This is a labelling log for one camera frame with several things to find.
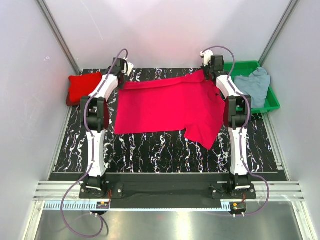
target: red pillow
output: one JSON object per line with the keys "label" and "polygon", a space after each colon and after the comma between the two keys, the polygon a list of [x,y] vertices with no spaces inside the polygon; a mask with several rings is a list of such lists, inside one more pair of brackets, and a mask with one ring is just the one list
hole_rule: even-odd
{"label": "red pillow", "polygon": [[83,96],[89,96],[102,79],[101,72],[86,74],[82,76],[70,76],[69,94],[66,99],[68,106],[80,105],[80,100]]}

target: shiny reflective floor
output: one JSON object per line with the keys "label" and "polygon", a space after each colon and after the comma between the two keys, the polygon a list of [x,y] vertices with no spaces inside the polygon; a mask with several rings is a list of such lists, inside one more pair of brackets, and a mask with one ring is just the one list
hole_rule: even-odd
{"label": "shiny reflective floor", "polygon": [[[256,202],[247,204],[257,210]],[[93,235],[101,227],[87,212],[66,211],[70,225],[78,232]],[[289,202],[270,202],[254,216],[233,218],[219,212],[115,212],[103,215],[107,227],[97,240],[302,240],[293,207]],[[84,239],[65,228],[59,211],[43,211],[36,240]]]}

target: green basket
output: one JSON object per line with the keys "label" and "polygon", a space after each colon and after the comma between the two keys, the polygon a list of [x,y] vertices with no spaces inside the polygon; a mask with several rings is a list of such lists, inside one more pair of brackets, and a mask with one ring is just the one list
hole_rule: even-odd
{"label": "green basket", "polygon": [[[225,63],[224,70],[230,71],[232,67],[232,63]],[[252,74],[258,67],[260,67],[259,62],[257,61],[240,61],[236,62],[234,66],[234,70],[231,74],[232,80],[235,81],[235,76],[245,76],[248,77]],[[252,114],[264,114],[272,112],[273,110],[279,109],[280,103],[272,90],[271,86],[269,86],[268,94],[265,99],[264,108],[253,108],[251,110]]]}

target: white wall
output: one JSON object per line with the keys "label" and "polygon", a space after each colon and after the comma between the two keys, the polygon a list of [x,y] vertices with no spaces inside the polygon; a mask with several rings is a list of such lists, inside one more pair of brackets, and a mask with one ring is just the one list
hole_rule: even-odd
{"label": "white wall", "polygon": [[79,67],[90,69],[108,67],[122,48],[138,68],[199,67],[212,45],[258,60],[290,0],[46,2]]}
{"label": "white wall", "polygon": [[320,236],[320,1],[302,0],[263,67],[281,108],[271,115],[292,180]]}
{"label": "white wall", "polygon": [[73,71],[35,0],[1,1],[0,22],[0,238],[17,240],[49,171]]}

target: gray towel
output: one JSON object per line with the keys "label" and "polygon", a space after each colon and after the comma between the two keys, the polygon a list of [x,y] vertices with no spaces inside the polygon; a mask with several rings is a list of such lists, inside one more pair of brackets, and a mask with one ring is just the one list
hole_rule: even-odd
{"label": "gray towel", "polygon": [[271,77],[267,71],[258,67],[249,77],[236,76],[234,84],[245,95],[250,95],[253,109],[262,109],[265,107],[265,101],[268,94]]}

